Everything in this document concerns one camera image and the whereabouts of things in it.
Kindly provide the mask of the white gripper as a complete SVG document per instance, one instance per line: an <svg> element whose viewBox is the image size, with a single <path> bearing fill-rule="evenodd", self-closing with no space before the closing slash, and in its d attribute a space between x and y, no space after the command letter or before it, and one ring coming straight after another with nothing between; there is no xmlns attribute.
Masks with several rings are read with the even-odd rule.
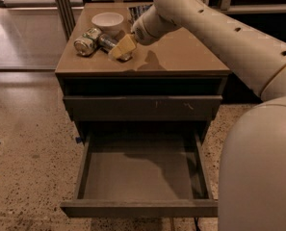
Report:
<svg viewBox="0 0 286 231"><path fill-rule="evenodd" d="M141 45L150 45L159 38L156 35L157 22L152 17L141 16L131 28L134 34L125 35L110 51L110 57L116 60L127 60L130 54L137 48L137 42Z"/></svg>

